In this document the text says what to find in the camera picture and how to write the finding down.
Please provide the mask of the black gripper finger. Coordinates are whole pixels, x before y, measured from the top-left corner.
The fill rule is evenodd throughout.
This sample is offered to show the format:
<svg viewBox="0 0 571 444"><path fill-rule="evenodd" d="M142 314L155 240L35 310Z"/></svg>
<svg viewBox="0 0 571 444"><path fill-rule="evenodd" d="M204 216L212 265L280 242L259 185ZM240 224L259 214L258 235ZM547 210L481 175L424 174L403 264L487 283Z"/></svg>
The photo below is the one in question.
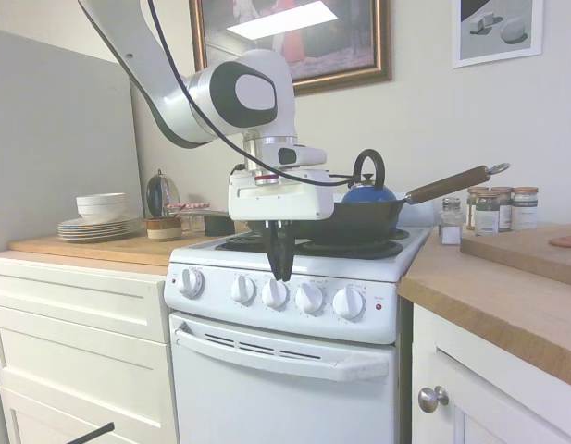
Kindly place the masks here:
<svg viewBox="0 0 571 444"><path fill-rule="evenodd" d="M267 221L265 224L265 248L273 276L276 280L281 280L279 237L274 221Z"/></svg>
<svg viewBox="0 0 571 444"><path fill-rule="evenodd" d="M292 221L284 222L279 231L281 246L280 271L281 280L289 281L292 275L294 260L294 225Z"/></svg>

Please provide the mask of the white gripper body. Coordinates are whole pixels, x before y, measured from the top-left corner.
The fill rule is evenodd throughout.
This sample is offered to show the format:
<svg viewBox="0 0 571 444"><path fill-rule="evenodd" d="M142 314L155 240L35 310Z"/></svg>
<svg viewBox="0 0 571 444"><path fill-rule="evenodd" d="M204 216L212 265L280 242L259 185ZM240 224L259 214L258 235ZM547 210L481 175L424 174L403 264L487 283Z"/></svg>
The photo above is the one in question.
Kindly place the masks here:
<svg viewBox="0 0 571 444"><path fill-rule="evenodd" d="M334 212L331 187L295 180L256 180L252 171L230 176L229 214L238 221L314 221Z"/></svg>

